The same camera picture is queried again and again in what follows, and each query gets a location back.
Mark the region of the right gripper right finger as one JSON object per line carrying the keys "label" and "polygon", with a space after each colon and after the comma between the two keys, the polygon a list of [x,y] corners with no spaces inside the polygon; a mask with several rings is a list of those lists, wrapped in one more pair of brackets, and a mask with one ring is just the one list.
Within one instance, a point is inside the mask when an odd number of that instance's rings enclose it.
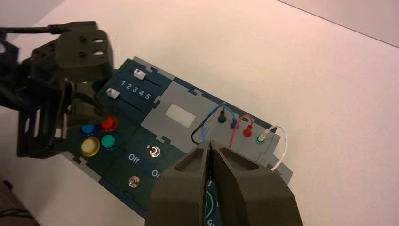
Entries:
{"label": "right gripper right finger", "polygon": [[283,178],[227,148],[211,151],[224,226],[301,226],[293,192]]}

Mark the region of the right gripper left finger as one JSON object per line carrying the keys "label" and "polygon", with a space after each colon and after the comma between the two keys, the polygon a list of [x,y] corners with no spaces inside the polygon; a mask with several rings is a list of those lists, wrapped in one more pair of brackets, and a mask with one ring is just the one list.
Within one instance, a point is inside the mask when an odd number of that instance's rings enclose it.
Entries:
{"label": "right gripper left finger", "polygon": [[202,226],[209,146],[200,144],[163,172],[151,193],[147,226]]}

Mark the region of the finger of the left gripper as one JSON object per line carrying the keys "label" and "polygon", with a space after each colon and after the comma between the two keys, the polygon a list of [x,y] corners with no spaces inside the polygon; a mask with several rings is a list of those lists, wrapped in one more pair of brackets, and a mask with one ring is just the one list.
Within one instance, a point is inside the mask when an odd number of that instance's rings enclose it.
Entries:
{"label": "finger of the left gripper", "polygon": [[56,92],[56,130],[55,146],[66,145],[68,136],[68,116],[71,113],[71,102],[74,97],[75,85],[68,79],[60,81]]}
{"label": "finger of the left gripper", "polygon": [[100,123],[107,116],[108,110],[93,87],[77,83],[73,96],[73,126]]}

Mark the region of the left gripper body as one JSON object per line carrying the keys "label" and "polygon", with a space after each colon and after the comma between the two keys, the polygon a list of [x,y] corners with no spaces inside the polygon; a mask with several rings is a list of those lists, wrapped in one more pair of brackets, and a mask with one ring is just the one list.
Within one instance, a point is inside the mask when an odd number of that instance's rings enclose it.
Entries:
{"label": "left gripper body", "polygon": [[16,89],[30,107],[18,116],[17,156],[45,159],[66,150],[63,113],[67,83],[56,65],[56,42],[31,53],[17,69]]}

